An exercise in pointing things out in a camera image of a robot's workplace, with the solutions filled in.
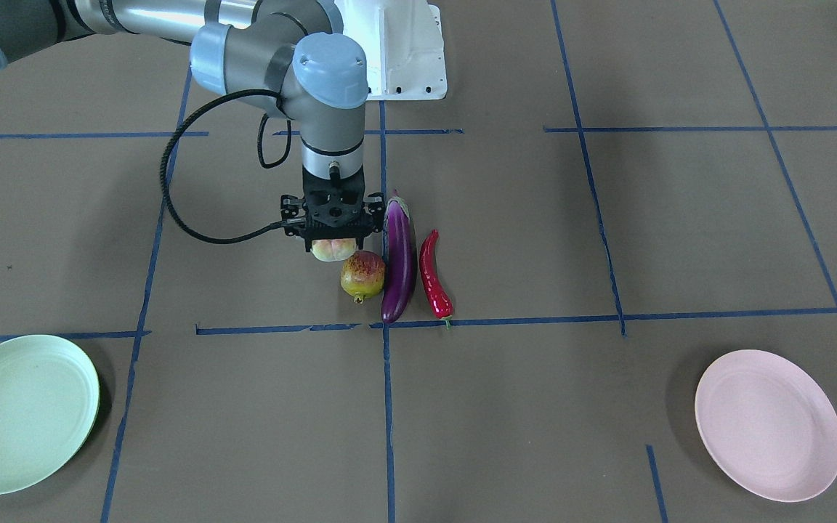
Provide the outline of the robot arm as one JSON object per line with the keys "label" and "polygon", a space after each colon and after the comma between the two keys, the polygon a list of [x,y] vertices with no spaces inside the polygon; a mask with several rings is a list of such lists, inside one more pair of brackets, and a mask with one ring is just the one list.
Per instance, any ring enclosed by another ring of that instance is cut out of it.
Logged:
{"label": "robot arm", "polygon": [[[368,59],[343,33],[332,1],[0,1],[0,70],[55,44],[93,34],[147,34],[190,49],[190,74],[216,99],[177,126],[159,166],[163,204],[183,232],[217,245],[282,230],[311,251],[319,240],[363,247],[384,226],[381,192],[365,193],[363,137]],[[300,198],[281,198],[278,222],[235,238],[186,225],[170,195],[171,157],[200,117],[233,100],[298,130]]]}

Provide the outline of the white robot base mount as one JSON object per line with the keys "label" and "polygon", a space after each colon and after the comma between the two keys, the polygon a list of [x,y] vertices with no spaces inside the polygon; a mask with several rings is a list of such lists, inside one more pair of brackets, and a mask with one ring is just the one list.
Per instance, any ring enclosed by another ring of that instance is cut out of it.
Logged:
{"label": "white robot base mount", "polygon": [[427,1],[338,1],[344,34],[368,60],[369,100],[442,100],[448,93],[439,7]]}

